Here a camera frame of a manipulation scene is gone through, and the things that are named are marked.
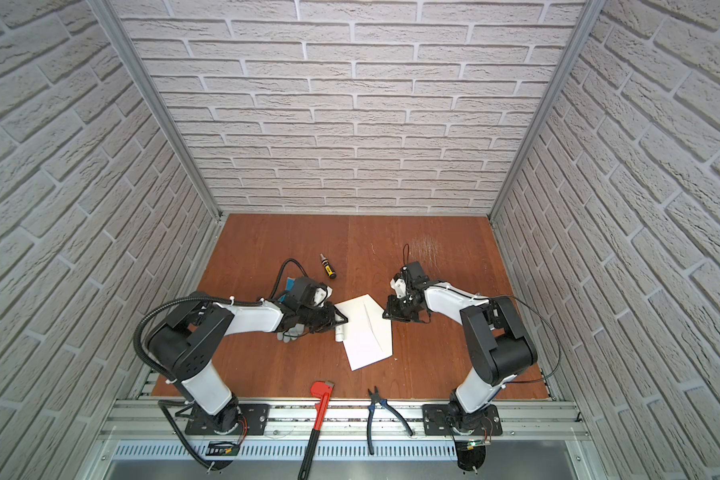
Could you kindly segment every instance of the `black handle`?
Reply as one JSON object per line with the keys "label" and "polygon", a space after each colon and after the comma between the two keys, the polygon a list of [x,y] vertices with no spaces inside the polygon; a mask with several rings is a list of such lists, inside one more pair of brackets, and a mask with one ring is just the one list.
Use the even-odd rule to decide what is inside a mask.
{"label": "black handle", "polygon": [[386,405],[386,402],[384,403],[384,408],[386,408],[387,410],[389,410],[390,412],[392,412],[392,414],[393,414],[394,416],[396,416],[396,417],[398,418],[398,420],[400,420],[400,423],[403,424],[403,427],[405,427],[405,430],[408,432],[408,436],[409,436],[409,437],[412,437],[412,436],[413,436],[413,430],[411,430],[411,426],[408,424],[408,422],[405,421],[405,418],[403,418],[403,416],[400,415],[400,412],[398,412],[397,410],[395,410],[394,407],[390,407],[389,405]]}
{"label": "black handle", "polygon": [[307,477],[309,476],[309,469],[312,468],[312,457],[315,456],[315,450],[317,449],[317,438],[319,436],[320,431],[313,428],[312,434],[309,436],[307,450],[304,452],[302,467],[298,471],[298,480],[307,480]]}
{"label": "black handle", "polygon": [[373,455],[373,440],[371,440],[371,424],[373,423],[373,409],[368,409],[368,423],[365,424],[365,439],[368,441],[368,454]]}

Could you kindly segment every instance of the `red wire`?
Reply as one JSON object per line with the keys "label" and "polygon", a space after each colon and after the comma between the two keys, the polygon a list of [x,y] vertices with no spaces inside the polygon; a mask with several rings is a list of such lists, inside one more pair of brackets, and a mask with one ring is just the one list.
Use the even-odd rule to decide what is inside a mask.
{"label": "red wire", "polygon": [[247,436],[248,436],[248,420],[246,420],[246,418],[243,417],[242,418],[242,434],[241,434],[241,438],[238,439],[238,441],[237,441],[237,445],[238,446],[242,445],[242,441],[245,440]]}
{"label": "red wire", "polygon": [[[482,423],[482,420],[483,420],[483,419],[484,419],[484,418],[481,418],[481,419],[480,419],[480,424],[483,426],[483,432],[485,432],[485,437],[483,438],[483,442],[485,442],[486,440],[488,440],[489,435],[488,435],[488,429],[485,427],[485,424]],[[490,437],[493,438],[493,436],[494,436],[494,424],[493,424],[493,422],[490,421],[490,418],[488,419],[488,422],[490,423]]]}

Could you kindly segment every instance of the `wooden table surface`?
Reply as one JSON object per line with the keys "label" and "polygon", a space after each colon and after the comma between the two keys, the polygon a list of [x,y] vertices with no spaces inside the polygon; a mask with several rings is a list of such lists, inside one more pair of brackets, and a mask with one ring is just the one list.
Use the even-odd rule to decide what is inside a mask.
{"label": "wooden table surface", "polygon": [[[382,308],[389,281],[402,266],[402,248],[432,279],[467,292],[512,293],[488,219],[466,216],[231,215],[199,290],[257,300],[269,295],[278,268],[293,257],[307,274],[333,288],[335,303],[369,294]],[[329,280],[326,255],[338,274]],[[299,276],[294,265],[285,277]],[[304,397],[316,380],[336,384],[333,398],[364,398],[379,388],[385,398],[448,398],[471,368],[461,325],[440,314],[432,323],[392,322],[391,357],[352,371],[333,331],[279,342],[274,333],[225,336],[213,365],[240,397]],[[537,379],[537,366],[519,379]],[[159,380],[155,396],[178,396]],[[542,382],[512,384],[499,398],[547,398]]]}

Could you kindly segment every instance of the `white paper sheet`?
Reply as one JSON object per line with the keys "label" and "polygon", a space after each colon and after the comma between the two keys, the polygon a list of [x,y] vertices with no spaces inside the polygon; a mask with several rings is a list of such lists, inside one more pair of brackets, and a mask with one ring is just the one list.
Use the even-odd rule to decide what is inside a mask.
{"label": "white paper sheet", "polygon": [[384,309],[370,295],[336,307],[349,319],[344,325],[344,350],[352,370],[392,356],[392,322],[382,318]]}

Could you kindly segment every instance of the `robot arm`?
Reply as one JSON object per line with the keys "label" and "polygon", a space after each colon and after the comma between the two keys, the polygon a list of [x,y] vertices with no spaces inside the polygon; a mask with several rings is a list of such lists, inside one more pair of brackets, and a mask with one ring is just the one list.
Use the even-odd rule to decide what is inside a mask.
{"label": "robot arm", "polygon": [[211,362],[222,338],[241,332],[287,332],[297,323],[312,333],[332,330],[347,319],[327,301],[331,292],[324,283],[302,276],[277,299],[220,302],[199,294],[152,329],[146,348],[184,398],[201,407],[198,415],[223,434],[234,429],[240,413],[237,398]]}
{"label": "robot arm", "polygon": [[[390,282],[384,318],[420,322],[418,313],[438,312],[464,328],[472,369],[451,394],[451,413],[459,430],[480,413],[515,377],[536,363],[537,352],[509,298],[489,298],[430,280],[419,262],[401,268]],[[492,330],[504,329],[494,337]]]}

